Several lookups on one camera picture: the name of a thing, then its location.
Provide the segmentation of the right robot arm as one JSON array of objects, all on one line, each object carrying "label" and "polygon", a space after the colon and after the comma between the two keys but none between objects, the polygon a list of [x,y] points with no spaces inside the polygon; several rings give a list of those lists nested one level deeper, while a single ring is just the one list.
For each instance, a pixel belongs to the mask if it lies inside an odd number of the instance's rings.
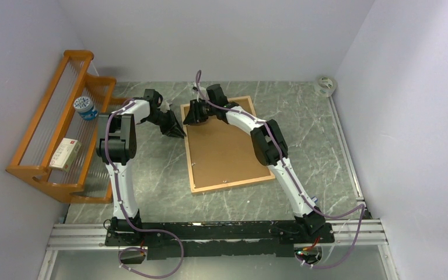
[{"label": "right robot arm", "polygon": [[183,124],[202,124],[215,116],[249,135],[257,160],[272,172],[292,206],[299,238],[312,242],[326,225],[326,220],[293,170],[278,123],[260,119],[236,102],[229,101],[219,84],[203,88],[195,82],[192,90],[198,97],[190,101]]}]

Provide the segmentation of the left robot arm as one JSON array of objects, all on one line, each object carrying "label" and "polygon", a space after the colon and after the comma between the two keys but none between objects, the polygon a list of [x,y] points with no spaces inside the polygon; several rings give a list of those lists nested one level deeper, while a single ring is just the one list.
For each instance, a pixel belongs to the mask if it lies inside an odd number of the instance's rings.
[{"label": "left robot arm", "polygon": [[114,210],[110,228],[120,232],[129,245],[138,244],[144,233],[135,200],[132,160],[137,154],[135,126],[146,122],[159,127],[162,135],[183,139],[186,133],[171,109],[162,110],[163,96],[146,89],[142,97],[127,99],[123,106],[97,117],[96,153],[105,164],[110,178]]}]

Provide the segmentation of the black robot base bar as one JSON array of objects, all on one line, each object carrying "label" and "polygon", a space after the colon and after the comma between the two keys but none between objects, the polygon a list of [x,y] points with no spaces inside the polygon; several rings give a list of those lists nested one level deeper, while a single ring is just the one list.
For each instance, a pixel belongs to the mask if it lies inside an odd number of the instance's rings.
[{"label": "black robot base bar", "polygon": [[290,257],[314,243],[333,243],[333,227],[326,223],[319,234],[299,232],[294,220],[241,222],[146,222],[148,233],[121,233],[107,228],[105,246],[143,247],[149,260],[184,257],[257,256]]}]

